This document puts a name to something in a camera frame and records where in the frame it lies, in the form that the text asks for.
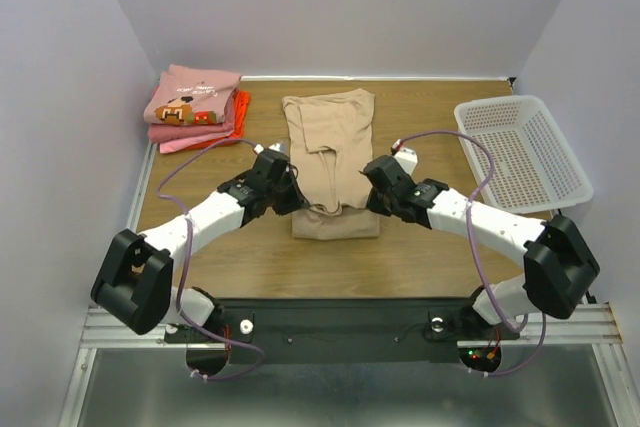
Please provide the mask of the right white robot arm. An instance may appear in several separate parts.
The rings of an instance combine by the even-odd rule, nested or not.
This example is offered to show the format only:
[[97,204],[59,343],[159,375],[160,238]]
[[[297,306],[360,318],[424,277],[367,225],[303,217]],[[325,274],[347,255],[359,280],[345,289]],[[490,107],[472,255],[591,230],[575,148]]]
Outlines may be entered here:
[[566,216],[522,217],[472,201],[433,179],[415,182],[389,155],[369,162],[361,173],[371,185],[369,211],[463,236],[472,249],[484,245],[522,268],[521,275],[498,284],[481,281],[454,323],[467,337],[482,337],[497,325],[516,331],[513,320],[534,313],[566,320],[600,273]]

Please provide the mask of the beige t shirt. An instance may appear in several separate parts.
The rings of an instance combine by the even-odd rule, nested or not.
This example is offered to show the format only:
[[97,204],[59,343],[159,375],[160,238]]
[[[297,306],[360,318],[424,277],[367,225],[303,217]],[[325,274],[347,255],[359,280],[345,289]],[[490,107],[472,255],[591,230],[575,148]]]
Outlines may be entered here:
[[292,214],[292,236],[310,240],[375,238],[377,215],[366,209],[371,184],[361,174],[373,159],[375,96],[363,89],[282,99],[290,158],[309,203]]

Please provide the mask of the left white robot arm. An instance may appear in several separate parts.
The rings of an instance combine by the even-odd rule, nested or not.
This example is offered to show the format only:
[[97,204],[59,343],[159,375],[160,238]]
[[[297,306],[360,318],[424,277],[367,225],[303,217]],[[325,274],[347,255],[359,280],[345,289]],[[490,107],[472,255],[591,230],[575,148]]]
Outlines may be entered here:
[[289,157],[275,147],[259,147],[251,169],[221,184],[197,206],[142,233],[119,232],[91,299],[139,335],[170,323],[187,325],[199,340],[213,340],[223,320],[213,298],[183,284],[173,286],[174,269],[186,268],[192,254],[268,209],[287,215],[305,206]]

